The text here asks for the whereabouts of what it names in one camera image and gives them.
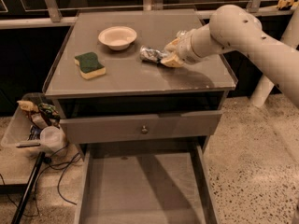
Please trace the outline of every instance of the gray tabletop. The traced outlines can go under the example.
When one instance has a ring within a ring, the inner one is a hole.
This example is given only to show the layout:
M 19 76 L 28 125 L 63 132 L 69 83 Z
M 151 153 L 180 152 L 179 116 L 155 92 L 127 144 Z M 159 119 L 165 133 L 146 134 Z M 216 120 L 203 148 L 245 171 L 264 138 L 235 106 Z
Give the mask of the gray tabletop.
M 120 25 L 135 29 L 137 39 L 126 50 L 112 51 L 97 37 L 104 29 Z M 218 55 L 181 68 L 140 60 L 142 45 L 163 49 L 178 31 L 200 26 L 191 9 L 80 13 L 45 94 L 49 98 L 80 98 L 233 90 L 235 77 Z M 98 55 L 107 73 L 85 80 L 74 57 L 90 51 Z

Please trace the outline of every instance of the concrete floor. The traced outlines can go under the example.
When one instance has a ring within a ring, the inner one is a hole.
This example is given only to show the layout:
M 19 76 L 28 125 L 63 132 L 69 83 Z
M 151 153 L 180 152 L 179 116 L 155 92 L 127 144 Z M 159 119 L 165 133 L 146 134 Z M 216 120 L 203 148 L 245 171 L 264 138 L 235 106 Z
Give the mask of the concrete floor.
M 0 139 L 10 118 L 0 118 Z M 271 95 L 262 108 L 247 97 L 227 99 L 216 133 L 205 152 L 217 211 L 223 224 L 292 223 L 299 198 L 299 111 L 282 95 Z M 76 153 L 69 147 L 53 162 L 69 161 Z M 25 182 L 35 163 L 13 148 L 0 149 L 0 174 L 6 183 Z M 77 202 L 82 161 L 64 176 L 62 194 Z M 37 192 L 39 217 L 24 217 L 21 223 L 72 223 L 76 206 L 57 193 L 61 171 L 47 170 Z M 11 197 L 18 200 L 20 196 Z M 0 223 L 10 223 L 15 206 L 0 196 Z M 27 214 L 36 212 L 31 200 Z

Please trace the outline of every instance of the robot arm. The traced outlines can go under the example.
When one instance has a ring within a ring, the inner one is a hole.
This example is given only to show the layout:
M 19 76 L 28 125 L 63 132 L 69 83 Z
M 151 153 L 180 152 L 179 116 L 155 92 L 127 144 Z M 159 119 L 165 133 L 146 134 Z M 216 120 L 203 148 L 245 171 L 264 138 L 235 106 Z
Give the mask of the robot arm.
M 208 25 L 190 30 L 177 39 L 175 46 L 165 49 L 173 53 L 173 61 L 188 64 L 237 50 L 299 107 L 299 51 L 264 33 L 261 23 L 240 7 L 220 7 Z

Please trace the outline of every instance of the bowl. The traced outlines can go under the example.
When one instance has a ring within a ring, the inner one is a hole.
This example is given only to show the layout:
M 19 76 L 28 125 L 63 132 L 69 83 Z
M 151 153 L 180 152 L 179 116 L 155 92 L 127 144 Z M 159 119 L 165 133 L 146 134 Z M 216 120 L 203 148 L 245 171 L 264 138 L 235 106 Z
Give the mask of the bowl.
M 102 31 L 99 41 L 113 50 L 127 49 L 137 38 L 137 33 L 130 27 L 113 26 Z

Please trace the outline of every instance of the green scouring pad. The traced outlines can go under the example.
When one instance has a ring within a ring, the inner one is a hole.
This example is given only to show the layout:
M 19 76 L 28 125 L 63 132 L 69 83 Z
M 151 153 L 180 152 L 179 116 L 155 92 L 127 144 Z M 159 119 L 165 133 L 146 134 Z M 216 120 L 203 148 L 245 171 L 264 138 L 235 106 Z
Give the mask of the green scouring pad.
M 106 73 L 106 68 L 99 63 L 94 52 L 75 56 L 75 64 L 79 66 L 80 73 L 85 79 L 99 77 Z

